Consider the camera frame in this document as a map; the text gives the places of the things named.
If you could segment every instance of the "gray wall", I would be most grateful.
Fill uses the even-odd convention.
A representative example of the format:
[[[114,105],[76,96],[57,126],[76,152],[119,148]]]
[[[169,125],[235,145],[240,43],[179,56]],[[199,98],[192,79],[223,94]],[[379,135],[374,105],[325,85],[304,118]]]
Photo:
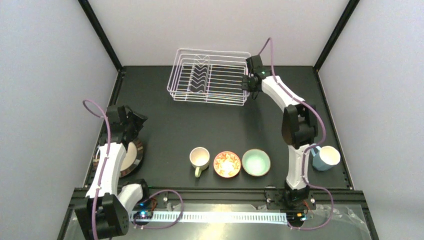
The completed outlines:
[[[78,1],[0,1],[0,239],[56,239],[116,70]]]
[[[360,1],[320,77],[380,239],[424,239],[424,2]]]
[[[276,65],[317,61],[348,0],[90,0],[123,65],[172,65],[178,48],[255,55],[268,37]],[[262,59],[270,63],[269,50]]]

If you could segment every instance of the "orange patterned plate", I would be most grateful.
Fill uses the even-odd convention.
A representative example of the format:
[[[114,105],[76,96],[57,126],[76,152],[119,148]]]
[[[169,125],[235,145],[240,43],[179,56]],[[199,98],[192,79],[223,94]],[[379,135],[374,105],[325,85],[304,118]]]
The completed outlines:
[[[219,176],[232,178],[240,172],[242,162],[234,152],[223,151],[213,160],[213,168]]]

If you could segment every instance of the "blue mug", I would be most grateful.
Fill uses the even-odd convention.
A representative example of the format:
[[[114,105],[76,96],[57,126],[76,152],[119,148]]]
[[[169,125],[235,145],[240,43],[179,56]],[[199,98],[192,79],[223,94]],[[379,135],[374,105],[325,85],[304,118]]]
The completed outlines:
[[[326,171],[340,163],[340,152],[332,146],[316,146],[317,153],[312,148],[312,166],[318,171]]]

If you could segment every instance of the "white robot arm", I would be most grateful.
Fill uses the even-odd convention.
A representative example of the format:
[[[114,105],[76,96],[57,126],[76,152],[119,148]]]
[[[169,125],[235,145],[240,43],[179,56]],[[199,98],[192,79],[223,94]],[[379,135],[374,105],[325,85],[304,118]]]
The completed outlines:
[[[281,134],[288,145],[288,174],[283,201],[288,208],[294,208],[309,197],[309,186],[304,181],[308,181],[309,152],[305,156],[304,171],[303,154],[318,135],[317,119],[298,102],[304,102],[303,98],[292,92],[279,76],[274,78],[271,75],[271,69],[263,66],[259,55],[247,58],[246,63],[248,75],[242,80],[242,89],[250,93],[264,92],[283,112]]]
[[[110,125],[109,153],[107,155],[108,134],[103,133],[99,139],[100,159],[94,180],[85,198],[74,207],[82,233],[87,240],[93,239],[93,214],[99,239],[125,235],[129,229],[129,213],[138,201],[149,196],[149,188],[144,179],[126,184],[118,195],[120,169],[128,145],[137,137],[147,117],[133,112],[127,106],[109,106],[106,116]]]
[[[293,98],[289,97],[287,93],[285,93],[281,87],[278,85],[282,85],[287,91],[289,91],[292,96],[295,98],[304,101],[303,98],[297,96],[292,90],[290,90],[281,80],[279,76],[275,76],[277,81],[275,81],[273,76],[268,76],[264,80],[262,80],[262,91],[269,95],[272,100],[279,106],[281,111],[284,112],[284,109],[290,105],[298,105],[299,103],[294,101]],[[286,182],[288,186],[293,190],[304,189],[306,187],[306,183],[302,179],[302,154],[305,149],[309,147],[309,144],[305,144],[296,149],[292,145],[288,145],[288,174],[286,178]],[[309,159],[309,151],[306,154],[306,159]],[[308,180],[308,161],[305,161],[305,174],[304,177]]]

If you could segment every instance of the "plate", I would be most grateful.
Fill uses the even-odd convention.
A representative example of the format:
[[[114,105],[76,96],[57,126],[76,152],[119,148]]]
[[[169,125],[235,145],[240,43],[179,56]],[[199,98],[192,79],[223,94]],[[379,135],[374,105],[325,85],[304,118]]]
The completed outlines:
[[[266,152],[260,149],[250,149],[241,158],[241,165],[248,174],[260,177],[268,173],[271,161]]]
[[[100,146],[97,146],[97,151],[93,156],[93,170],[96,171],[99,165],[99,157],[100,157]],[[122,161],[119,177],[122,178],[132,171],[134,171],[143,160],[143,143],[142,141],[136,137],[132,142],[128,144],[127,153],[125,158]]]
[[[232,178],[240,172],[242,162],[234,152],[223,151],[213,160],[213,168],[219,176]]]

